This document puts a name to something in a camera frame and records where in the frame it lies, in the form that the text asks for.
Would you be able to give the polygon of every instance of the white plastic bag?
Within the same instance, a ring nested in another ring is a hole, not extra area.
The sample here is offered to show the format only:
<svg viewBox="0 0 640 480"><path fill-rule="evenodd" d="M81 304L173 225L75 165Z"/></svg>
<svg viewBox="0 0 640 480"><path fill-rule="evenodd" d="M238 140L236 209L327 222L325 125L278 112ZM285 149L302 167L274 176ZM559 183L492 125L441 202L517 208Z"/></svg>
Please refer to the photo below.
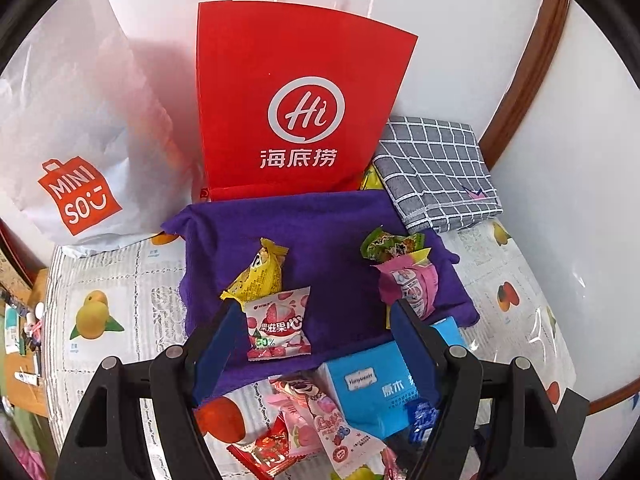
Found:
<svg viewBox="0 0 640 480"><path fill-rule="evenodd" d="M0 187L68 254L124 247L191 202L172 129L109 0L59 0L0 77Z"/></svg>

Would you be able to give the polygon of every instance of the yellow package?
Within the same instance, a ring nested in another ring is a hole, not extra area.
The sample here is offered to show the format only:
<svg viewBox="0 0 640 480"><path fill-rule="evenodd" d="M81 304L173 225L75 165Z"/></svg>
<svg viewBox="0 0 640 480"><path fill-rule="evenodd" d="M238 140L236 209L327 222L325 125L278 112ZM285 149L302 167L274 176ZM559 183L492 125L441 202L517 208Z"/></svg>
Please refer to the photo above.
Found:
<svg viewBox="0 0 640 480"><path fill-rule="evenodd" d="M365 170L360 189L385 189L373 164Z"/></svg>
<svg viewBox="0 0 640 480"><path fill-rule="evenodd" d="M282 292L282 270L286 247L276 245L267 238L260 238L262 248L251 265L220 295L221 300L235 298L244 305L246 301L258 300L276 292Z"/></svg>

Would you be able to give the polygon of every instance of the fruit candy packet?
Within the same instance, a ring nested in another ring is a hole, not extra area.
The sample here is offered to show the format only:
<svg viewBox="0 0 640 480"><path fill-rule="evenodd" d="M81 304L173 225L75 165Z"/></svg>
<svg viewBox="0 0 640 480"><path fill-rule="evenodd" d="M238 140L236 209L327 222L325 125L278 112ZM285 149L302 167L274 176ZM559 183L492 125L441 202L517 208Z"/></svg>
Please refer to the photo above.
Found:
<svg viewBox="0 0 640 480"><path fill-rule="evenodd" d="M249 361L282 359L311 354L311 343L302 332L306 301L311 287L277 292L244 304L251 350Z"/></svg>
<svg viewBox="0 0 640 480"><path fill-rule="evenodd" d="M414 399L405 404L409 415L409 442L423 442L429 436L431 428L436 425L439 410L428 400Z"/></svg>
<svg viewBox="0 0 640 480"><path fill-rule="evenodd" d="M226 450L258 480L273 480L274 476L304 458L289 455L289 437L282 416L278 416L273 427L254 444L245 449L232 444Z"/></svg>
<svg viewBox="0 0 640 480"><path fill-rule="evenodd" d="M247 301L282 290L281 267L289 249L276 245L268 238L260 238L260 243L262 247L251 265L226 288L220 295L221 300L235 298L244 305Z"/></svg>
<svg viewBox="0 0 640 480"><path fill-rule="evenodd" d="M381 440L347 424L331 397L311 381L276 380L273 386L289 397L300 415L313 425L340 478L347 478L385 449Z"/></svg>
<svg viewBox="0 0 640 480"><path fill-rule="evenodd" d="M306 423L289 397L276 394L267 397L267 402L279 408L284 418L289 432L289 456L306 456L323 450L316 430Z"/></svg>
<svg viewBox="0 0 640 480"><path fill-rule="evenodd" d="M424 234L416 233L410 236L392 235L383 231L382 226L380 226L365 238L360 246L360 254L367 260L373 260L382 264L396 256L415 253L415 251L420 251L423 248Z"/></svg>
<svg viewBox="0 0 640 480"><path fill-rule="evenodd" d="M404 254L375 266L380 271L380 299L391 306L404 298L420 319L425 319L434 311L433 300L438 291L438 273L427 259L428 251L429 249L423 249Z"/></svg>

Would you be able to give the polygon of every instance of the purple towel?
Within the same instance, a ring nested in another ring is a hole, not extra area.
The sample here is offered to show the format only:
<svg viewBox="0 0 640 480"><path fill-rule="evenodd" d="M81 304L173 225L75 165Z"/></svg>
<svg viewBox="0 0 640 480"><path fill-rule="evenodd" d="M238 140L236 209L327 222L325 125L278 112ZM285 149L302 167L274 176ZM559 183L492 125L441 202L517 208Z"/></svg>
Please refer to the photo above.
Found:
<svg viewBox="0 0 640 480"><path fill-rule="evenodd" d="M165 222L168 233L186 240L187 270L180 294L189 334L220 307L220 293L249 266L260 237L289 248L282 267L283 290L311 286L303 331L312 354L249 362L247 337L231 355L213 396L392 340L378 293L379 272L360 255L362 241L380 225L394 234L406 233L384 190L201 203ZM453 316L459 326L473 325L478 313L452 265L460 259L434 231L425 234L439 282L436 310L428 321Z"/></svg>

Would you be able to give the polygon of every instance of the blue packet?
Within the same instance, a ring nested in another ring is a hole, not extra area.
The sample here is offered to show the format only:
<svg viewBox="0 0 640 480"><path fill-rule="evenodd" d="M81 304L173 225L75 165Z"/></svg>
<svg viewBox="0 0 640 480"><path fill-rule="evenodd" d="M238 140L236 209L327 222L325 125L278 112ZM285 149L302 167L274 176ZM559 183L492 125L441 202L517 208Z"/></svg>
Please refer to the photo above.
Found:
<svg viewBox="0 0 640 480"><path fill-rule="evenodd" d="M440 411L428 400L410 400L405 408L409 416L409 442L419 444L426 440L426 432L436 425Z"/></svg>

